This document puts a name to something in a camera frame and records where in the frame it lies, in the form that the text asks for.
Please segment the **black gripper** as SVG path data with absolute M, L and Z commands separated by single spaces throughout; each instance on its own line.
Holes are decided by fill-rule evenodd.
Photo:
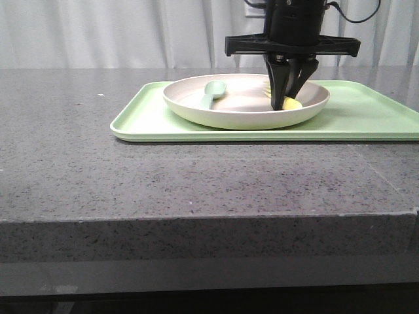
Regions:
M 326 1 L 267 1 L 262 33 L 225 38 L 227 56 L 264 55 L 274 110 L 283 109 L 285 95 L 295 98 L 318 69 L 316 58 L 299 57 L 358 55 L 359 40 L 321 34 L 326 8 Z

